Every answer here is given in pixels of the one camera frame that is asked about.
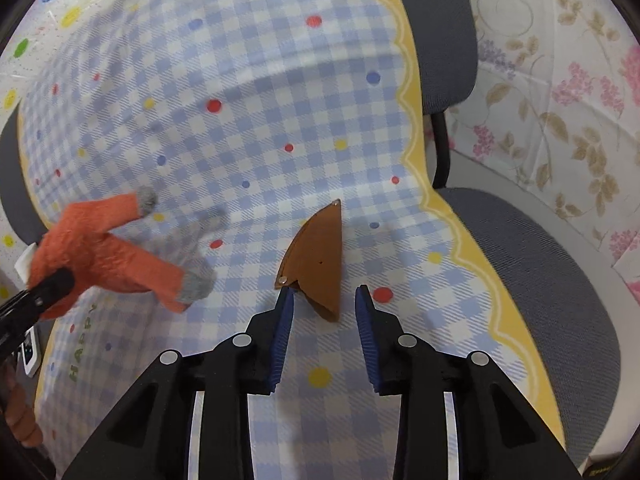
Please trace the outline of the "person's left hand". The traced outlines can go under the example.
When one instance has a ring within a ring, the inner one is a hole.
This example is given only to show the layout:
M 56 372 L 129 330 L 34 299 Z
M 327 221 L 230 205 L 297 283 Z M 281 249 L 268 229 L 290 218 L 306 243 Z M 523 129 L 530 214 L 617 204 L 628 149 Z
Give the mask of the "person's left hand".
M 43 444 L 43 433 L 36 421 L 34 409 L 27 402 L 26 390 L 15 378 L 11 365 L 1 367 L 2 382 L 8 390 L 6 397 L 6 423 L 13 437 L 24 448 L 38 448 Z

